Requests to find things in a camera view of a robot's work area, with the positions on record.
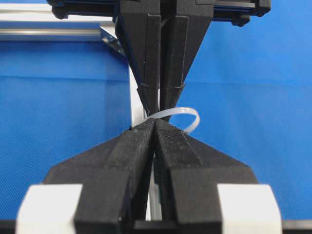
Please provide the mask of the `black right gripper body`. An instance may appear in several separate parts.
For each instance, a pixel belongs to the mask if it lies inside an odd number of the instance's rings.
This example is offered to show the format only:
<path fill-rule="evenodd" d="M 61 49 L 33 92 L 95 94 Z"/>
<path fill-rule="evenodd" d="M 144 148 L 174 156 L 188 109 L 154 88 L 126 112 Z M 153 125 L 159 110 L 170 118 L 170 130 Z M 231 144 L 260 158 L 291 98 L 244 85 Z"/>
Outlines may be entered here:
<path fill-rule="evenodd" d="M 49 0 L 52 13 L 60 20 L 69 15 L 117 17 L 119 0 Z M 195 0 L 195 6 L 213 6 L 213 21 L 244 26 L 250 16 L 262 17 L 271 10 L 270 0 Z"/>

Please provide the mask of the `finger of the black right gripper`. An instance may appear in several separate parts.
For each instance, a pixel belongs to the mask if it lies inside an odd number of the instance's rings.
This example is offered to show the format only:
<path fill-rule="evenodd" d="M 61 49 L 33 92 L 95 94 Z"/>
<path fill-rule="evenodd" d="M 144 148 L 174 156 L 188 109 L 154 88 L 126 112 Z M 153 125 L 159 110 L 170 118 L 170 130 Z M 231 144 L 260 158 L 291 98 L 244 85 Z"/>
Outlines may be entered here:
<path fill-rule="evenodd" d="M 161 110 L 174 108 L 214 14 L 213 0 L 162 0 Z"/>
<path fill-rule="evenodd" d="M 118 39 L 147 115 L 158 112 L 161 15 L 158 0 L 119 0 Z"/>

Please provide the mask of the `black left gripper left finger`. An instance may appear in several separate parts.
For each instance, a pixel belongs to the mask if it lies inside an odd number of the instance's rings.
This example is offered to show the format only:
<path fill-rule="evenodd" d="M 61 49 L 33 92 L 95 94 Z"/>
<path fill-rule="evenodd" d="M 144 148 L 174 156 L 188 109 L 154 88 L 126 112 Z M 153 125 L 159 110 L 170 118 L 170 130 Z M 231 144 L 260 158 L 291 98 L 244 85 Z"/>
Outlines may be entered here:
<path fill-rule="evenodd" d="M 143 218 L 153 157 L 154 119 L 54 165 L 29 187 L 18 234 L 117 234 L 122 219 Z"/>

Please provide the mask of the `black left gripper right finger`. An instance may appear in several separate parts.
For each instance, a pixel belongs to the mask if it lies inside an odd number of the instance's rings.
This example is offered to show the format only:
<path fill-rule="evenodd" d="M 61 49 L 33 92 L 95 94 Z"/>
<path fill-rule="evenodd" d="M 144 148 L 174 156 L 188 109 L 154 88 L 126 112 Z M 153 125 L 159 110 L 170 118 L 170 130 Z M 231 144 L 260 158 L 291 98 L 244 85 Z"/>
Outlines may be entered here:
<path fill-rule="evenodd" d="M 279 234 L 280 210 L 251 168 L 158 119 L 157 183 L 162 218 L 180 234 Z"/>

